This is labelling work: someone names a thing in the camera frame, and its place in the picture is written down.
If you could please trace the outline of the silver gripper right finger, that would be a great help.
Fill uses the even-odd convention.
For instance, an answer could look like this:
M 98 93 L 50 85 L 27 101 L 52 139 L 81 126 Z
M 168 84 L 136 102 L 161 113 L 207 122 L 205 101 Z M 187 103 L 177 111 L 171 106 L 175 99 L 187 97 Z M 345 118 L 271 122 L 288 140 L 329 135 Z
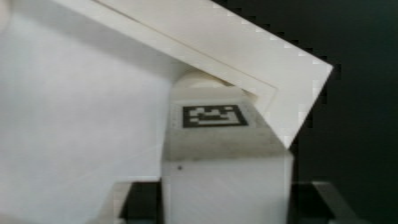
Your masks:
M 331 182 L 294 183 L 290 224 L 363 224 L 363 219 Z

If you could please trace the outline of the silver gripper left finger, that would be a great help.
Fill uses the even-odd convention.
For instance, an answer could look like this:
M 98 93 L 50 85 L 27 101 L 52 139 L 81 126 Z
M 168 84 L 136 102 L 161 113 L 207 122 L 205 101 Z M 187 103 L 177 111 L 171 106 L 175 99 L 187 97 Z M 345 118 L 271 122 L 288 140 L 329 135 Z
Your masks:
M 164 224 L 162 181 L 118 182 L 88 224 Z

